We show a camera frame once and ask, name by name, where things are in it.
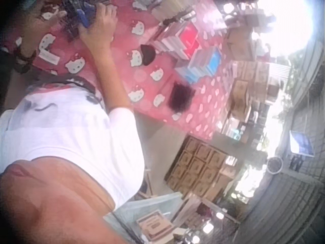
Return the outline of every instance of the table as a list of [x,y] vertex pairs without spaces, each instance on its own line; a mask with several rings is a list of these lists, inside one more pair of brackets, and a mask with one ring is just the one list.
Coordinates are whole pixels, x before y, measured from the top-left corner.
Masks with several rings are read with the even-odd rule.
[[[222,55],[222,61],[215,77],[203,77],[192,87],[196,94],[191,107],[184,113],[174,113],[167,105],[174,81],[182,78],[174,71],[175,61],[167,53],[159,53],[149,66],[142,66],[139,57],[140,44],[147,44],[159,28],[159,22],[148,12],[133,8],[133,1],[112,1],[117,6],[118,23],[112,53],[123,81],[125,89],[137,111],[150,117],[163,120],[169,125],[178,127],[188,133],[203,139],[210,139],[216,130],[221,130],[220,122],[225,120],[223,108],[229,97],[229,90],[225,90],[222,83],[233,83],[229,57]],[[204,0],[195,7],[197,18],[192,21],[198,27],[211,26],[211,21],[217,21],[206,16],[215,16],[218,12],[211,0]],[[92,57],[80,40],[68,42],[62,27],[54,26],[43,41],[41,48],[59,57],[56,65],[40,58],[44,55],[38,50],[38,57],[33,65],[61,75],[66,73],[77,74],[99,87],[96,77],[96,68]],[[198,41],[202,48],[215,45],[222,51],[222,31],[203,27],[199,29]],[[4,48],[12,52],[21,42],[19,30],[8,35]]]

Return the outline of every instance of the cardboard box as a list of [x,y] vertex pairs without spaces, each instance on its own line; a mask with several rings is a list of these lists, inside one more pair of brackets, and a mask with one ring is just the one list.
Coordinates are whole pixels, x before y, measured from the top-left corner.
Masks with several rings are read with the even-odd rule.
[[187,167],[189,165],[189,163],[191,162],[192,157],[193,157],[193,154],[184,150],[178,159],[178,163]]
[[225,41],[233,60],[255,61],[255,41],[251,39],[253,28],[241,26],[229,29]]
[[169,177],[167,181],[167,185],[174,191],[177,188],[177,185],[179,183],[179,179],[175,178],[173,176]]
[[244,80],[235,81],[233,88],[233,98],[235,103],[242,103],[248,93],[248,82]]
[[182,165],[176,165],[175,169],[173,170],[172,176],[180,179],[183,177],[185,171],[186,171],[186,167]]
[[211,159],[209,161],[209,167],[211,168],[220,168],[222,163],[226,159],[227,155],[218,150],[214,150],[211,154]]
[[174,229],[174,225],[159,210],[138,219],[137,224],[149,241],[163,238]]
[[215,179],[215,177],[217,176],[218,171],[219,171],[218,169],[212,169],[212,168],[206,167],[203,170],[203,173],[200,177],[200,181],[209,183],[209,184],[212,183],[213,180]]
[[200,174],[201,170],[203,169],[203,167],[205,166],[205,162],[203,162],[202,160],[194,157],[192,159],[192,163],[191,166],[189,168],[190,173],[192,174]]
[[231,179],[234,179],[237,174],[237,169],[234,166],[230,166],[228,164],[224,164],[220,169],[220,174],[223,174]]
[[191,188],[198,178],[198,175],[187,173],[184,175],[181,185]]
[[201,144],[199,145],[199,148],[195,154],[196,157],[198,157],[199,159],[202,159],[203,161],[207,161],[210,155],[212,148],[209,147],[206,144]]
[[178,191],[183,194],[183,197],[186,197],[187,193],[189,192],[189,188],[186,186],[180,186]]
[[241,122],[247,122],[251,111],[251,103],[245,106],[242,103],[235,103],[232,109],[232,116]]
[[185,147],[186,151],[194,154],[196,152],[196,150],[198,149],[198,145],[199,145],[199,141],[194,139],[194,138],[190,138],[187,142],[187,145]]
[[193,193],[196,194],[199,197],[203,197],[204,194],[209,189],[209,187],[210,187],[210,184],[199,181],[195,185],[194,190],[193,190]]

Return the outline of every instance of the black item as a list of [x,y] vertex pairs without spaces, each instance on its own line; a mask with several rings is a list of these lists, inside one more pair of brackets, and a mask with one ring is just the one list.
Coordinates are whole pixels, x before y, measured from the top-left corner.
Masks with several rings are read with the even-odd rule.
[[184,112],[191,106],[194,94],[195,90],[189,85],[175,82],[168,106],[176,113]]
[[25,57],[24,55],[21,54],[20,47],[17,47],[14,50],[14,56],[15,56],[15,58],[19,58],[20,60],[23,60],[27,63],[32,63],[36,57],[36,51],[33,52],[32,56]]
[[[32,54],[31,57],[25,57],[20,52],[20,47],[16,48],[14,50],[14,57],[15,57],[15,63],[14,63],[14,70],[17,71],[20,74],[25,74],[30,70],[30,67],[36,57],[36,51]],[[20,64],[18,62],[18,59],[26,62],[25,64]]]
[[68,41],[73,41],[79,37],[78,25],[84,22],[80,19],[80,14],[77,12],[79,10],[83,11],[84,17],[89,21],[89,24],[92,24],[95,19],[96,10],[94,7],[95,3],[108,1],[92,1],[92,0],[63,0],[61,8],[66,10],[67,15],[62,20],[64,25],[64,31],[68,34]]
[[151,45],[141,45],[140,49],[142,52],[142,64],[148,66],[156,58],[156,50]]

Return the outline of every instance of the bracelet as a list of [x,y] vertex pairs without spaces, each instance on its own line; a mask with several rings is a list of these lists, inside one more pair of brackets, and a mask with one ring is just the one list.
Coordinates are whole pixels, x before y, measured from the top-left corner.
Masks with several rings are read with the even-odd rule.
[[[30,67],[36,57],[36,51],[32,54],[31,57],[25,57],[21,54],[20,47],[14,50],[15,63],[13,69],[20,74],[25,74],[30,70]],[[26,62],[25,64],[20,64],[19,60]]]
[[24,55],[21,54],[21,50],[20,50],[20,46],[19,46],[14,50],[14,56],[15,56],[15,58],[19,58],[20,60],[23,60],[23,61],[31,64],[36,57],[36,51],[33,52],[31,57],[25,57]]

